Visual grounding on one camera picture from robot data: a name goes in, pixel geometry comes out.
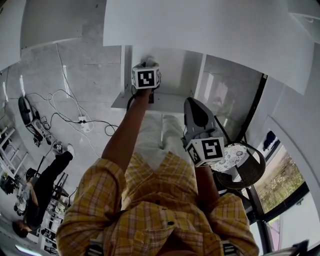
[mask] person in black clothing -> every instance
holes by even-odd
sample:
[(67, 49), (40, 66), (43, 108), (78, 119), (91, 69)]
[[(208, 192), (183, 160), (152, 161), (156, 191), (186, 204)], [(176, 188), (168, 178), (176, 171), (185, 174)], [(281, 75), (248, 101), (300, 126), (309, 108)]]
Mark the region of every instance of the person in black clothing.
[(19, 237), (25, 238), (28, 232), (40, 228), (53, 194), (54, 181), (65, 170), (74, 155), (74, 147), (68, 144), (67, 151), (56, 155), (52, 164), (41, 173), (34, 188), (31, 182), (27, 183), (31, 197), (28, 200), (25, 218), (12, 223), (12, 228)]

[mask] power strip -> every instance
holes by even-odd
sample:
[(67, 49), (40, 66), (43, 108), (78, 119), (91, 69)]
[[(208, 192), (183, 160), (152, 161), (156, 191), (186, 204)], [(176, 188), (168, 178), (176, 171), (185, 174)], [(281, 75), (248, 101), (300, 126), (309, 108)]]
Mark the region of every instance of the power strip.
[(86, 121), (86, 123), (80, 123), (81, 125), (81, 129), (85, 132), (85, 133), (89, 133), (91, 130), (89, 128), (89, 123), (88, 123), (88, 119), (85, 115), (80, 115), (79, 116), (79, 121)]

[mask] leg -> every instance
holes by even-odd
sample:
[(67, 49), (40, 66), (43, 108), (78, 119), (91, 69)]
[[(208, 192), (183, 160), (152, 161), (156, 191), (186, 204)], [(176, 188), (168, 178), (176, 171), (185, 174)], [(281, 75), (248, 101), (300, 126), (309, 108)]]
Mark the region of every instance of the leg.
[(61, 155), (56, 155), (55, 160), (41, 173), (34, 188), (36, 188), (38, 182), (53, 184), (58, 175), (66, 169), (72, 159), (73, 156), (69, 151), (66, 151)]
[(134, 152), (139, 153), (153, 169), (158, 169), (165, 158), (161, 141), (162, 117), (160, 114), (146, 113), (135, 143)]
[(181, 141), (184, 132), (179, 124), (179, 120), (173, 115), (164, 115), (162, 119), (162, 131), (164, 150), (172, 152), (189, 164), (193, 164)]

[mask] yellow plaid shirt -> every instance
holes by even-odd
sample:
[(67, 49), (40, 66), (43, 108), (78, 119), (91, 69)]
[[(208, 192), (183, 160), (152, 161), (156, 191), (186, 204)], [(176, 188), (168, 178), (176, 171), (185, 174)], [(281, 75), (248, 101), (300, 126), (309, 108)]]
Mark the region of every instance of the yellow plaid shirt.
[(84, 255), (90, 239), (101, 238), (105, 256), (154, 256), (173, 233), (199, 255), (223, 255), (223, 240), (244, 255), (258, 255), (240, 198), (226, 194), (202, 211), (197, 196), (192, 167), (171, 152), (156, 171), (135, 153), (125, 174), (98, 159), (58, 229), (58, 251)]

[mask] black pants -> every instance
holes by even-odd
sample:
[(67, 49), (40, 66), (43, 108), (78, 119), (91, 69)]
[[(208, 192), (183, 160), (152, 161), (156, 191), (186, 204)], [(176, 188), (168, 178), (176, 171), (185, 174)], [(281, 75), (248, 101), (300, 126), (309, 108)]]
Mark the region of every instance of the black pants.
[(56, 155), (51, 165), (41, 173), (33, 188), (40, 208), (48, 207), (53, 193), (54, 181), (66, 169), (72, 158), (69, 151)]

